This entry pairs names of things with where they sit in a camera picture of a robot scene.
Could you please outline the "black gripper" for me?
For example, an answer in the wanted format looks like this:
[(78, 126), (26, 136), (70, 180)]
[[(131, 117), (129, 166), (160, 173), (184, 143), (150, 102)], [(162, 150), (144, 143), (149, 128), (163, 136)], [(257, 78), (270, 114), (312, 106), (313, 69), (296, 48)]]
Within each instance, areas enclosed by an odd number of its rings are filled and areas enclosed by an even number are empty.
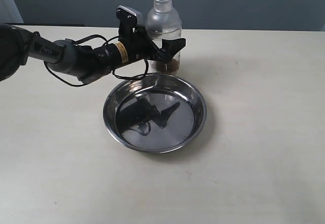
[(140, 60), (167, 63), (186, 46), (186, 39), (162, 39), (159, 48), (144, 27), (120, 27), (118, 41), (111, 44), (111, 69), (116, 70)]

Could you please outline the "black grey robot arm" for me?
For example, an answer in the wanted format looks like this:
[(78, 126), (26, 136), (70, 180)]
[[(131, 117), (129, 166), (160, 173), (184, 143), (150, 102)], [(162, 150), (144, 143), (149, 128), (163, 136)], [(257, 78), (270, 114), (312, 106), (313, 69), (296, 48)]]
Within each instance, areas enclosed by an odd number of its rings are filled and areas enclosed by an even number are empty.
[(115, 43), (109, 39), (97, 48), (85, 45), (95, 38), (103, 39), (104, 36), (51, 42), (38, 31), (1, 24), (1, 80), (14, 75), (32, 57), (43, 61), (51, 75), (62, 73), (76, 77), (82, 87), (140, 60), (169, 63), (186, 45), (184, 38), (178, 38), (162, 40), (159, 48), (147, 35), (145, 27), (127, 24), (120, 24)]

